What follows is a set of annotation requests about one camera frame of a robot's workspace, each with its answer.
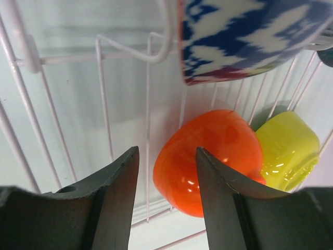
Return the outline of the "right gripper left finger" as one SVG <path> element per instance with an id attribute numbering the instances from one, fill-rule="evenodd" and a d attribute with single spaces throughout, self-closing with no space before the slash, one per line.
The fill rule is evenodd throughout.
<path id="1" fill-rule="evenodd" d="M 1 249 L 127 249 L 138 170 L 134 146 L 55 193 L 1 187 Z"/>

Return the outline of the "orange blue patterned bowl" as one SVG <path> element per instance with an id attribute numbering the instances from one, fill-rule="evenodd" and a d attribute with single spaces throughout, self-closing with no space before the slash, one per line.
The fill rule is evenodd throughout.
<path id="1" fill-rule="evenodd" d="M 268 72 L 332 23 L 332 1 L 179 1 L 178 51 L 187 85 Z"/>

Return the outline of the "yellow-green plastic bowl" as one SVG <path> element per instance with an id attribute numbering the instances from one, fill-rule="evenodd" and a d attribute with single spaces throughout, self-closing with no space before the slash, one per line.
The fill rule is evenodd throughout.
<path id="1" fill-rule="evenodd" d="M 319 162 L 319 138 L 294 111 L 274 116 L 255 134 L 263 152 L 261 174 L 271 188 L 293 190 Z"/>

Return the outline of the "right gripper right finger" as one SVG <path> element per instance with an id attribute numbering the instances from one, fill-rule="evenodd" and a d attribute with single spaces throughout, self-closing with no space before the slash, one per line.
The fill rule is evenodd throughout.
<path id="1" fill-rule="evenodd" d="M 210 249 L 332 249 L 332 188 L 282 192 L 202 147 L 196 167 Z"/>

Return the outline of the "clear plastic dish rack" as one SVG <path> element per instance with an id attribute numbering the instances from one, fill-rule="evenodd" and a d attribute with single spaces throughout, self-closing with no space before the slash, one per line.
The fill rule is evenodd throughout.
<path id="1" fill-rule="evenodd" d="M 102 45 L 147 49 L 162 32 L 155 1 L 1 1 L 1 185 L 54 192 L 131 146 L 140 170 L 129 249 L 208 249 L 204 221 L 174 210 L 152 182 L 159 151 L 195 116 L 234 109 L 254 129 L 294 110 L 324 148 L 303 187 L 332 185 L 332 69 L 312 51 L 245 80 L 182 82 L 175 50 L 159 64 Z"/>

